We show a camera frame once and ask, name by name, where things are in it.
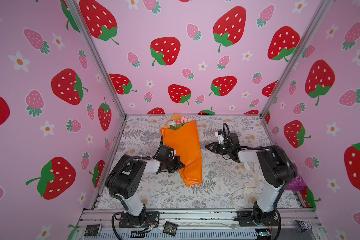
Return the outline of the orange wrapping paper sheet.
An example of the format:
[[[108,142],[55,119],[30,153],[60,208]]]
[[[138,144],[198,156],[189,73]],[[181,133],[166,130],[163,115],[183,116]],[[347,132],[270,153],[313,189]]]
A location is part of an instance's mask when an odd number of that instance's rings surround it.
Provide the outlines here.
[[[185,167],[179,173],[187,187],[203,183],[202,152],[197,121],[181,124],[181,115],[174,114],[169,121],[176,120],[177,126],[169,128],[167,122],[160,132],[166,146],[176,150]]]

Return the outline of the white fake rose stem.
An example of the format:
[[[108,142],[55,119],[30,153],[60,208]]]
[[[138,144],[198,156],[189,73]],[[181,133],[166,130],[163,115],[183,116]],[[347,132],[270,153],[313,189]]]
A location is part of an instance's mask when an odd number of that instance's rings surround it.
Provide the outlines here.
[[[176,120],[173,120],[173,121],[169,121],[168,123],[167,123],[167,126],[169,127],[169,128],[171,128],[171,127],[176,127],[177,126],[177,121]]]

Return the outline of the pink fake rose stem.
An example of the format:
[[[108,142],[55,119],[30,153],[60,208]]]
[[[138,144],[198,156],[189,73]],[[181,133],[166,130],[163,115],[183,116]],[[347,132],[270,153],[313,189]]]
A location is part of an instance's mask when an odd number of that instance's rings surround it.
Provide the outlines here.
[[[186,124],[188,122],[188,119],[185,118],[185,117],[181,117],[180,121],[181,121],[181,124],[183,125],[183,124]]]

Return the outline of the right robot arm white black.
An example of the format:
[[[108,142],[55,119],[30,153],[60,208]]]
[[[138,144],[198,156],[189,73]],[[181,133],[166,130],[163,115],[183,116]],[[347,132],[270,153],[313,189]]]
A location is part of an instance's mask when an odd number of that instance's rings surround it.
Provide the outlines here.
[[[206,145],[207,150],[228,156],[237,163],[260,165],[266,183],[260,198],[254,203],[252,221],[258,226],[264,225],[277,212],[277,204],[283,192],[297,176],[296,168],[279,146],[245,147],[239,145],[236,134],[218,131],[215,135],[219,141]]]

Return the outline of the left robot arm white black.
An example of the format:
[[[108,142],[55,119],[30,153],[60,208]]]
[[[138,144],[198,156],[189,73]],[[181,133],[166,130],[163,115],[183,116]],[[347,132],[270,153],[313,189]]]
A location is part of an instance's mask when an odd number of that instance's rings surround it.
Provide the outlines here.
[[[132,217],[145,214],[145,205],[136,192],[144,174],[174,173],[185,167],[177,151],[165,145],[159,145],[153,156],[123,155],[109,173],[105,186],[109,195],[117,199],[125,213]]]

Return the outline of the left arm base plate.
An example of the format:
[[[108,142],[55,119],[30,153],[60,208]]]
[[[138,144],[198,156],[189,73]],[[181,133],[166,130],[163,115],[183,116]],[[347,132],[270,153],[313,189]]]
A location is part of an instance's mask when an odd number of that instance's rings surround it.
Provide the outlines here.
[[[135,217],[124,213],[119,221],[119,228],[148,228],[151,225],[159,225],[160,212],[143,212]]]

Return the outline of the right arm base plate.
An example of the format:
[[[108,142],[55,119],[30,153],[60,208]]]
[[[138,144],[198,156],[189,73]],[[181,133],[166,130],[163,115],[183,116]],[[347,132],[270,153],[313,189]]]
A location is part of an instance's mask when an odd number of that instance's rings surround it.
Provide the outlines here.
[[[239,222],[241,227],[277,227],[279,225],[279,219],[275,211],[269,213],[237,211],[234,221]]]

